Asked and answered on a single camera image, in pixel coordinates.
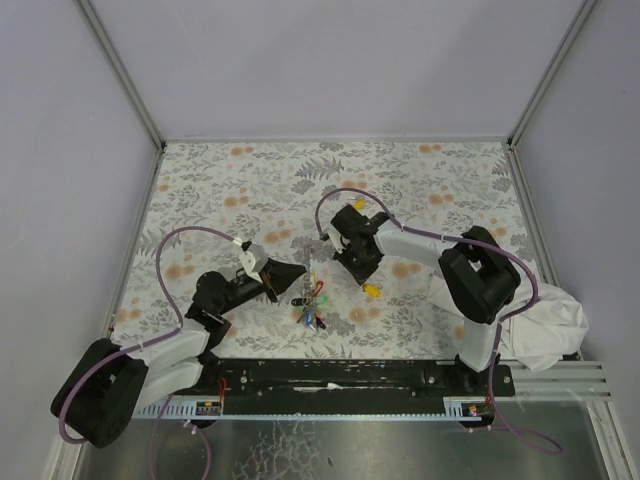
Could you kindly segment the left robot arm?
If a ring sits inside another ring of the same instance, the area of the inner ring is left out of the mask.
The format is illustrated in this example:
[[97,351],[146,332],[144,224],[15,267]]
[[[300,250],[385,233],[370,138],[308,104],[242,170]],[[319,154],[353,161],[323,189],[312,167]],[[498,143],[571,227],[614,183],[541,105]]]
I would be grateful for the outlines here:
[[213,348],[231,328],[226,313],[259,296],[277,302],[307,271],[273,259],[260,267],[239,269],[232,279],[217,271],[202,274],[182,324],[155,339],[130,347],[94,341],[51,403],[63,439],[106,447],[135,412],[202,383]]

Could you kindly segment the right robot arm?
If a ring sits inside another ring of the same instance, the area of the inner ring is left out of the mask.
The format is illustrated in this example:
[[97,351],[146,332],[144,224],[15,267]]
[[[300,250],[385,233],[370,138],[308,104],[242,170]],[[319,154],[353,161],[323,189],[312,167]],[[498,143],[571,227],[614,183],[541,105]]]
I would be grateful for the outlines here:
[[386,256],[439,268],[465,318],[459,360],[476,372],[489,367],[497,314],[513,300],[521,277],[488,230],[474,226],[463,236],[446,240],[402,226],[385,212],[369,218],[347,205],[332,218],[323,237],[335,249],[333,258],[360,285]]

